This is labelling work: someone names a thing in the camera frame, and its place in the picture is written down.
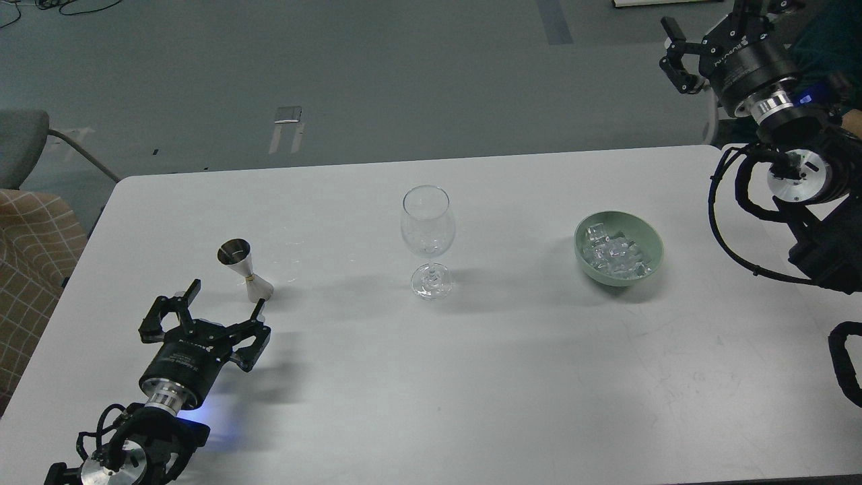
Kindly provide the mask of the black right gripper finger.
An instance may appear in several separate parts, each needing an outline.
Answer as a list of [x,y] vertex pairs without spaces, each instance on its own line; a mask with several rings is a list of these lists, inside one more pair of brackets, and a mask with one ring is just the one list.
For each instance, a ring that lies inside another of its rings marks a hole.
[[806,1],[733,1],[732,18],[766,18],[776,21],[805,9]]
[[707,80],[701,75],[690,73],[684,65],[683,58],[684,55],[701,55],[702,44],[689,42],[675,18],[661,18],[660,25],[664,28],[668,44],[665,47],[665,56],[659,61],[659,67],[679,93],[701,92]]

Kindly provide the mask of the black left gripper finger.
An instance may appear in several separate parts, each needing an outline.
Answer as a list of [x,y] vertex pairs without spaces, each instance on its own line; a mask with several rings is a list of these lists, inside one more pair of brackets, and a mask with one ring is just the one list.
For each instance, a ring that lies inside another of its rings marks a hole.
[[168,314],[178,319],[183,335],[196,335],[196,323],[192,319],[190,306],[202,288],[202,280],[194,279],[191,285],[179,296],[160,296],[152,304],[139,326],[141,343],[161,343],[166,337],[162,322]]
[[253,370],[270,342],[271,328],[265,324],[262,315],[265,304],[267,301],[259,298],[249,319],[229,326],[229,341],[232,344],[229,360],[246,373]]

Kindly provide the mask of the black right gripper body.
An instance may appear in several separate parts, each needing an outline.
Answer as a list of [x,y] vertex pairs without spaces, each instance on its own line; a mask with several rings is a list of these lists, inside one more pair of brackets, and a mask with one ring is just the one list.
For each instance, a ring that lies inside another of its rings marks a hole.
[[773,31],[765,15],[730,13],[703,37],[706,52],[699,60],[699,74],[730,117],[748,116],[746,100],[756,93],[798,84],[799,68],[772,39]]

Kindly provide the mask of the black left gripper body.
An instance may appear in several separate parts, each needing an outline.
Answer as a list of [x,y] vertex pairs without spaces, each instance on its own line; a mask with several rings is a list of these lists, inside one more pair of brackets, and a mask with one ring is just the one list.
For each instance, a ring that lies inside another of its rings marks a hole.
[[139,379],[149,406],[170,412],[197,410],[222,368],[231,362],[230,325],[203,319],[194,323],[196,335],[183,335],[179,327],[166,332],[159,351]]

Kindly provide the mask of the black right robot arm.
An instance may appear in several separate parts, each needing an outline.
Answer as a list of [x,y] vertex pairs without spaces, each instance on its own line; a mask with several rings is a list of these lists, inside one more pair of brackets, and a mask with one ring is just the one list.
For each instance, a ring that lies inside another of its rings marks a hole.
[[[843,73],[832,73],[798,89],[800,68],[772,35],[774,19],[803,4],[736,1],[696,42],[665,16],[660,24],[666,53],[659,64],[678,92],[696,94],[709,87],[730,117],[757,123],[758,140],[724,151],[710,179],[708,223],[724,252],[755,276],[858,294],[860,139],[838,120],[850,83]],[[757,219],[788,227],[795,237],[788,260],[801,277],[760,267],[725,242],[715,197],[735,162],[737,205]]]

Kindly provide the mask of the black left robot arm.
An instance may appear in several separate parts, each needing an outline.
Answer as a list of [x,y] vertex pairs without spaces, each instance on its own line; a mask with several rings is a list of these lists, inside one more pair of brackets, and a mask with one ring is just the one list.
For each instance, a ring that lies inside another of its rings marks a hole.
[[160,296],[139,326],[145,344],[159,344],[139,389],[147,400],[104,409],[96,429],[80,432],[76,451],[82,463],[54,463],[46,484],[167,484],[178,479],[209,438],[206,424],[185,420],[197,410],[229,362],[248,373],[271,337],[259,298],[249,319],[224,326],[194,319],[190,306],[200,290],[194,280],[182,294]]

